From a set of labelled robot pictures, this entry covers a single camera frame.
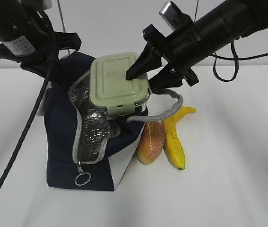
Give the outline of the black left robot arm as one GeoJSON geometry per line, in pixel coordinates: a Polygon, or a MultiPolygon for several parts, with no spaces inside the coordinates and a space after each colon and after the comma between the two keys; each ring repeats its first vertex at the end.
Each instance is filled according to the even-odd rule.
{"type": "Polygon", "coordinates": [[[55,32],[45,13],[45,0],[0,0],[0,59],[20,64],[21,69],[43,78],[52,67],[50,81],[66,83],[59,52],[79,50],[77,33],[55,32]]]}

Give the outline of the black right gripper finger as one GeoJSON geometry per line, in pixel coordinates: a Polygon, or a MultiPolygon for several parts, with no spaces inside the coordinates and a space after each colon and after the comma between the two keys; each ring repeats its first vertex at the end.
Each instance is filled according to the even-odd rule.
{"type": "Polygon", "coordinates": [[[181,87],[183,82],[176,69],[165,66],[149,80],[149,85],[151,90],[159,90],[181,87]]]}
{"type": "Polygon", "coordinates": [[[126,71],[126,80],[133,80],[140,75],[162,66],[162,55],[151,44],[146,44],[141,55],[126,71]]]}

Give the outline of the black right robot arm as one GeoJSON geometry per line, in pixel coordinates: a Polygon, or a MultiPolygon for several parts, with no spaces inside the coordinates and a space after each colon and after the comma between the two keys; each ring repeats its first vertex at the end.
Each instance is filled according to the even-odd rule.
{"type": "Polygon", "coordinates": [[[152,90],[189,86],[199,82],[192,67],[234,40],[268,28],[268,0],[226,0],[197,21],[166,2],[160,16],[172,29],[168,36],[153,25],[143,30],[147,44],[127,70],[133,80],[160,69],[149,80],[152,90]]]}

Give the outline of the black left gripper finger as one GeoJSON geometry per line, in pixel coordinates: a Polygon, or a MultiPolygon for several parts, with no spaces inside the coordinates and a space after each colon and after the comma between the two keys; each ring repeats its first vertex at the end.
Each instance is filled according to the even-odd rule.
{"type": "Polygon", "coordinates": [[[63,76],[63,67],[62,64],[64,63],[65,58],[55,59],[51,58],[49,61],[50,67],[50,84],[52,87],[63,87],[64,76],[63,76]]]}
{"type": "Polygon", "coordinates": [[[46,64],[30,64],[30,63],[21,63],[21,69],[34,73],[44,79],[48,76],[48,66],[46,64]]]}

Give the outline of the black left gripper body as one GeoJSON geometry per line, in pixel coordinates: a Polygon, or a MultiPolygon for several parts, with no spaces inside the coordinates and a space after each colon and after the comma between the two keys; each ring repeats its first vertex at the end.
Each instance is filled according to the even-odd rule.
{"type": "Polygon", "coordinates": [[[54,50],[78,51],[81,39],[77,33],[55,32],[46,14],[18,17],[0,27],[0,59],[17,63],[38,61],[54,50]]]}

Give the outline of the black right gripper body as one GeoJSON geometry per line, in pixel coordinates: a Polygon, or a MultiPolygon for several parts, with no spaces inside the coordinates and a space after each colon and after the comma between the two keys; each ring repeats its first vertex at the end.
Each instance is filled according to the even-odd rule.
{"type": "Polygon", "coordinates": [[[193,22],[190,16],[183,13],[183,19],[184,24],[168,36],[164,36],[153,25],[149,25],[143,30],[143,37],[161,53],[161,60],[167,61],[166,66],[176,69],[182,81],[185,80],[189,86],[193,86],[199,79],[192,66],[212,52],[209,37],[214,31],[216,16],[215,12],[211,11],[193,22]]]}

